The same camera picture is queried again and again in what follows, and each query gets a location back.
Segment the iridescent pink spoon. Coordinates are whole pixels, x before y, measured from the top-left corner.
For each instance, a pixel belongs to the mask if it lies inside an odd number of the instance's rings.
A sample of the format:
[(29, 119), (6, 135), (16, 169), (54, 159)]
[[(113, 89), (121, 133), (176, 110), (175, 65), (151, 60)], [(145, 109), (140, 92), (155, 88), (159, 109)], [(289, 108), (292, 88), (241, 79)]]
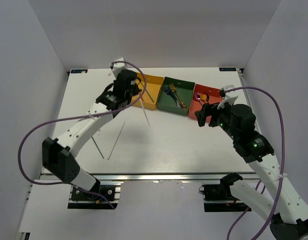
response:
[(200, 94), (198, 92), (195, 92), (193, 94), (193, 99), (196, 101), (196, 102), (200, 102), (201, 100), (201, 97), (200, 97)]

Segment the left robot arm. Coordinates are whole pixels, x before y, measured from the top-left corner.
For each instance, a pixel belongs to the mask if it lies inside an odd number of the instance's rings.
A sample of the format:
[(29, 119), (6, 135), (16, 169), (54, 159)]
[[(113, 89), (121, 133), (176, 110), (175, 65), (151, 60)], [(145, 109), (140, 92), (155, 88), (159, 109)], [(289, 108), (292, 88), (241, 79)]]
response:
[(43, 167), (63, 183), (82, 189), (90, 200), (99, 196), (101, 183), (80, 167), (76, 156), (100, 128), (112, 121), (141, 92), (137, 78), (136, 72), (122, 70), (92, 104), (87, 118), (78, 120), (55, 139), (48, 137), (42, 143)]

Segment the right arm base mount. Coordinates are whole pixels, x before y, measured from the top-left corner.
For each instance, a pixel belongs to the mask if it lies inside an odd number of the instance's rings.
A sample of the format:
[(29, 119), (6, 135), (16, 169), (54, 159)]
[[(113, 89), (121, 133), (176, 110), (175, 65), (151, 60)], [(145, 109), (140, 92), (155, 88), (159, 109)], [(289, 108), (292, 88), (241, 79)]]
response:
[(203, 184), (198, 192), (203, 196), (205, 213), (244, 212), (248, 207), (245, 203), (232, 196), (230, 187), (243, 177), (232, 172), (222, 177), (218, 184)]

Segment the purple iridescent fork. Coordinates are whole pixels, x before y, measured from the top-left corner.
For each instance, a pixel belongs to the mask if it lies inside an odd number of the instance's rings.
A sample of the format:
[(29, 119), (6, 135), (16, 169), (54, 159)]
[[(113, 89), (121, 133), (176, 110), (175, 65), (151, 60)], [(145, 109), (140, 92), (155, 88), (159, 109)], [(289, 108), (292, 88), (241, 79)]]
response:
[(164, 90), (164, 92), (168, 95), (168, 96), (170, 96), (171, 98), (173, 98), (173, 100), (176, 102), (177, 101), (177, 97), (174, 95), (174, 93), (172, 92), (172, 89), (169, 87), (169, 86), (165, 86), (164, 88), (163, 88), (163, 90)]

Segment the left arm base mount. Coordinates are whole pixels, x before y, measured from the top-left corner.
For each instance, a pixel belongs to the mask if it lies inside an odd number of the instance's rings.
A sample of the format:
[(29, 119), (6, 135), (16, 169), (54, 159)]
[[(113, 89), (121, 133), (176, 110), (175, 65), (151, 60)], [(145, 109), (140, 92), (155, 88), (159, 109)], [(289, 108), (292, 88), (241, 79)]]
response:
[(119, 181), (101, 182), (98, 193), (108, 201), (99, 195), (92, 195), (81, 191), (76, 186), (72, 186), (67, 208), (76, 210), (114, 210), (120, 199), (121, 184), (122, 182)]

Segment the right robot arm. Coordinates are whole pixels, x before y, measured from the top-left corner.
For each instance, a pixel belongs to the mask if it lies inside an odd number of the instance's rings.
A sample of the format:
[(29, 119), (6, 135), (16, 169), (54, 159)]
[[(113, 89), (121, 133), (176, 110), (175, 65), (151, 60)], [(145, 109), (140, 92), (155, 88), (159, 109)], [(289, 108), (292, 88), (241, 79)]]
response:
[(258, 175), (274, 199), (269, 200), (248, 185), (243, 177), (233, 172), (222, 177), (215, 192), (205, 192), (206, 200), (222, 196), (243, 201), (264, 220), (277, 240), (300, 240), (308, 235), (308, 205), (303, 201), (275, 157), (268, 140), (255, 129), (256, 116), (244, 104), (218, 108), (218, 104), (205, 103), (195, 112), (198, 125), (219, 126), (231, 139), (233, 148)]

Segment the white chopstick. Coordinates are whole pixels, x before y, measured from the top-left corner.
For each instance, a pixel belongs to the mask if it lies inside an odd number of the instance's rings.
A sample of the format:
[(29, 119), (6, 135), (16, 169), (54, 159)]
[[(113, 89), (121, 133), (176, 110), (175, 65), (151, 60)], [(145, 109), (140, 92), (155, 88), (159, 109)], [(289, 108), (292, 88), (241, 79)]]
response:
[(114, 152), (114, 150), (115, 150), (115, 147), (116, 147), (116, 145), (117, 145), (117, 142), (118, 142), (118, 140), (119, 140), (119, 138), (120, 138), (120, 135), (121, 135), (121, 133), (122, 133), (122, 131), (123, 131), (123, 128), (124, 128), (125, 124), (126, 124), (126, 121), (124, 121), (123, 124), (122, 124), (122, 126), (121, 126), (121, 129), (120, 129), (120, 131), (119, 131), (119, 133), (118, 133), (118, 136), (117, 136), (117, 138), (116, 138), (116, 140), (115, 140), (115, 142), (114, 142), (114, 145), (113, 145), (113, 147), (112, 147), (112, 149), (111, 149), (111, 151), (110, 151), (110, 153), (109, 153), (109, 155), (108, 155), (108, 158), (107, 158), (108, 161), (110, 160), (110, 158), (111, 158), (111, 156), (112, 156), (112, 154), (113, 154), (113, 152)]
[(147, 124), (148, 124), (148, 126), (150, 126), (150, 122), (149, 122), (147, 113), (146, 113), (146, 111), (145, 111), (145, 107), (144, 107), (144, 105), (143, 105), (143, 101), (140, 99), (140, 100), (139, 100), (139, 103), (140, 103), (140, 105), (141, 105), (141, 108), (142, 108), (143, 114), (144, 114), (144, 116), (145, 116), (145, 119), (146, 119), (146, 121), (147, 121)]

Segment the fork with green marbled handle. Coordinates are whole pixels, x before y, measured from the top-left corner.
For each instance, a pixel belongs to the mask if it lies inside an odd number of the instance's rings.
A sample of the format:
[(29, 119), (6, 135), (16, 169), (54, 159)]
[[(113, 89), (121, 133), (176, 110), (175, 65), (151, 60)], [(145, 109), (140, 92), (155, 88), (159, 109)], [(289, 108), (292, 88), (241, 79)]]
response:
[(178, 98), (177, 98), (177, 101), (174, 101), (174, 102), (176, 103), (177, 108), (179, 108), (179, 109), (184, 109), (184, 108), (182, 107), (180, 101), (178, 100)]

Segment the teal chopstick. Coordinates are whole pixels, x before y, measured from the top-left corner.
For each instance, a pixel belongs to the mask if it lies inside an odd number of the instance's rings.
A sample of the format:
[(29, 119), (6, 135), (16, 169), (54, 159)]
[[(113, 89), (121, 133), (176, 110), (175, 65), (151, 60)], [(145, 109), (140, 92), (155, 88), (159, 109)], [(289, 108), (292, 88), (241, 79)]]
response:
[(98, 150), (100, 156), (102, 157), (102, 159), (105, 159), (105, 158), (104, 158), (104, 155), (103, 155), (103, 153), (102, 153), (102, 151), (100, 150), (100, 148), (99, 148), (99, 146), (98, 146), (98, 144), (97, 144), (97, 142), (96, 142), (96, 140), (95, 140), (95, 138), (92, 136), (91, 139), (92, 139), (92, 141), (93, 141), (93, 143), (94, 143), (96, 149)]
[(140, 81), (140, 84), (143, 86), (143, 90), (147, 93), (147, 95), (150, 98), (150, 100), (152, 101), (152, 103), (154, 103), (154, 99), (152, 98), (152, 96), (150, 95), (150, 93), (146, 89), (145, 85), (142, 83), (142, 81)]

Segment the gold fork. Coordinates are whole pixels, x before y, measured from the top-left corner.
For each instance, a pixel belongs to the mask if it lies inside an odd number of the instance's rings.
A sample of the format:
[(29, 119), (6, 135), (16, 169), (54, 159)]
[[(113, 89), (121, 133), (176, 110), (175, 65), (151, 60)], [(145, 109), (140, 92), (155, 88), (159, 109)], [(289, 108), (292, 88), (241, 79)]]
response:
[(169, 86), (170, 86), (171, 91), (173, 92), (173, 94), (178, 98), (178, 100), (179, 100), (181, 106), (182, 106), (185, 110), (188, 110), (189, 108), (188, 108), (187, 105), (183, 102), (183, 100), (181, 99), (181, 97), (178, 95), (177, 90), (176, 90), (174, 84), (173, 84), (173, 83), (170, 83)]

